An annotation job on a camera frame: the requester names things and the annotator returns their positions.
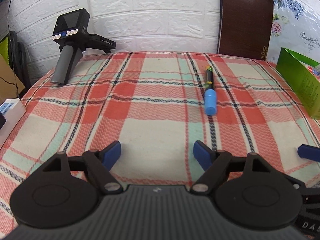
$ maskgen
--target device screen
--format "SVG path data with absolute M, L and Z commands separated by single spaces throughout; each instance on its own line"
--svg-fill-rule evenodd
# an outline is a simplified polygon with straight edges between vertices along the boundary
M 77 26 L 78 18 L 80 12 L 74 12 L 60 17 L 59 22 L 57 22 L 55 33 L 63 32 Z

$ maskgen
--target table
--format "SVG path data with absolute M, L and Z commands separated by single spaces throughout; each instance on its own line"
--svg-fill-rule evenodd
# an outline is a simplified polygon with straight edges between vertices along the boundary
M 215 116 L 204 113 L 207 65 L 214 69 Z M 320 180 L 318 163 L 296 152 L 301 144 L 320 147 L 319 122 L 308 117 L 273 63 L 125 52 L 83 57 L 63 87 L 50 83 L 52 74 L 23 97 L 27 112 L 0 150 L 0 237 L 16 226 L 10 195 L 31 172 L 57 151 L 76 156 L 114 140 L 122 155 L 111 173 L 123 184 L 189 187 L 203 173 L 193 157 L 196 140 L 236 156 L 257 152 L 307 186 Z

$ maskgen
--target black wire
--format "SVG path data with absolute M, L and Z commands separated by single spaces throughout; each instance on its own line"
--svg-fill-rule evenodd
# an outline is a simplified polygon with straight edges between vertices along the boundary
M 15 73 L 15 71 L 14 71 L 15 68 L 14 68 L 14 63 L 13 63 L 13 48 L 12 48 L 12 46 L 11 46 L 10 27 L 9 27 L 9 11 L 10 11 L 11 1 L 12 1 L 12 0 L 10 0 L 10 2 L 9 2 L 8 14 L 7 14 L 8 37 L 9 37 L 9 42 L 8 42 L 8 44 L 10 44 L 10 47 L 11 47 L 10 51 L 11 51 L 11 60 L 12 60 L 12 70 L 13 70 L 14 80 L 15 80 L 16 83 L 13 84 L 13 83 L 10 83 L 10 82 L 5 81 L 3 78 L 2 78 L 2 79 L 3 79 L 6 83 L 8 83 L 8 84 L 12 84 L 12 85 L 15 85 L 15 86 L 16 86 L 17 98 L 20 99 L 19 89 L 18 89 L 18 84 L 17 84 L 17 77 L 16 77 L 16 73 Z

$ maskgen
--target silver screw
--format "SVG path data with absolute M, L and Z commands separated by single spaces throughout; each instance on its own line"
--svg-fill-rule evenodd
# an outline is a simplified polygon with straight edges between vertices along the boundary
M 116 191 L 116 190 L 120 189 L 120 187 L 121 187 L 121 185 L 116 182 L 109 182 L 106 185 L 104 185 L 104 188 L 107 191 Z
M 209 187 L 206 184 L 199 183 L 199 184 L 193 185 L 192 189 L 195 192 L 206 192 L 208 191 Z

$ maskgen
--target marker pen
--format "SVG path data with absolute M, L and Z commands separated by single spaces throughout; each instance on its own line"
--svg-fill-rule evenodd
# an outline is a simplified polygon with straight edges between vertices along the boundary
M 211 66 L 206 67 L 205 74 L 204 111 L 207 115 L 214 115 L 217 113 L 217 94 L 214 91 L 213 71 Z

